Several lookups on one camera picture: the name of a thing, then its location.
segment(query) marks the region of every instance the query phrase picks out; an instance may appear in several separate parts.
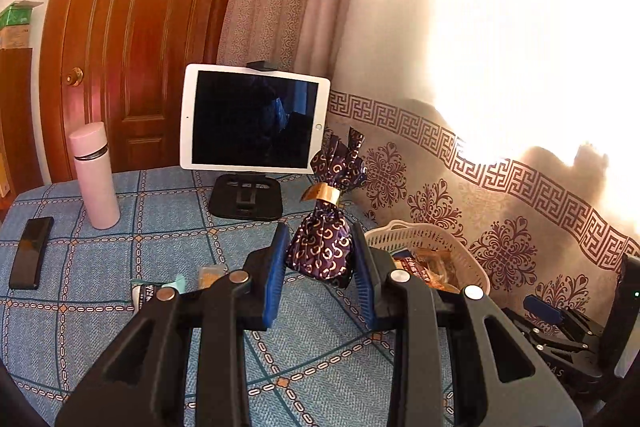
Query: pink water bottle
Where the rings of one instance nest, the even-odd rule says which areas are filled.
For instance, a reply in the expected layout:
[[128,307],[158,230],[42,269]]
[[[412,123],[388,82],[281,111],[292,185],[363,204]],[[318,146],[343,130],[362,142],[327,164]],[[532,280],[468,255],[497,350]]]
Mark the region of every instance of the pink water bottle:
[[80,193],[94,229],[110,229],[120,219],[103,122],[83,125],[69,135]]

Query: black phone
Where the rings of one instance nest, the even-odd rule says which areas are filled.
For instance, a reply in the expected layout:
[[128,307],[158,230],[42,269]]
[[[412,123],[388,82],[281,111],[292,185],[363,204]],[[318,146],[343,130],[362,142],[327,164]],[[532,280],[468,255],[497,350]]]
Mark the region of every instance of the black phone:
[[27,221],[9,276],[9,288],[12,290],[37,290],[40,286],[40,269],[52,226],[53,217]]

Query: blue bedspread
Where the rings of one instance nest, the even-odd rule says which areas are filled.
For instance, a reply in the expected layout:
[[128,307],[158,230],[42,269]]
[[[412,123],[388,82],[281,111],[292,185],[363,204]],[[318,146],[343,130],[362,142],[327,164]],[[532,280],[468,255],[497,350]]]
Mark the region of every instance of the blue bedspread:
[[[114,175],[120,221],[109,230],[89,223],[78,184],[31,190],[17,198],[0,229],[0,356],[36,410],[53,424],[64,397],[132,317],[130,280],[170,281],[178,273],[198,285],[198,268],[242,266],[266,247],[276,223],[212,217],[207,201],[216,172],[178,167]],[[313,208],[300,202],[305,175],[276,176],[291,232]],[[375,226],[346,201],[346,213]],[[55,219],[40,288],[11,291],[9,274],[24,224]],[[194,425],[199,331],[194,331],[185,425]],[[393,332],[370,333],[358,311],[355,284],[330,288],[287,272],[274,327],[247,332],[246,373],[254,427],[383,427],[393,362]],[[452,399],[443,361],[443,399]],[[452,410],[443,418],[452,423]]]

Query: door panel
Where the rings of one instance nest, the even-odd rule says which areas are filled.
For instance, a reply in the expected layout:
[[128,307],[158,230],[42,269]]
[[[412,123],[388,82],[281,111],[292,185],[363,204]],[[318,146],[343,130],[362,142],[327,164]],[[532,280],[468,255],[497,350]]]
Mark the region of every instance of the door panel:
[[[227,1],[50,0],[40,90],[53,181],[75,177],[65,137],[91,121],[106,123],[114,172],[178,164],[184,68],[214,61]],[[74,67],[84,81],[68,87]]]

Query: green box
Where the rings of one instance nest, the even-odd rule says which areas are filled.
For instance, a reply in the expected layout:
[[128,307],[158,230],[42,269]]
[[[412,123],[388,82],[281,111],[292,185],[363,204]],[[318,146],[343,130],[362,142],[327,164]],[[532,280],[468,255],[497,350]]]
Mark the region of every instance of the green box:
[[0,12],[0,30],[5,26],[18,26],[31,22],[31,10],[41,2],[14,1]]

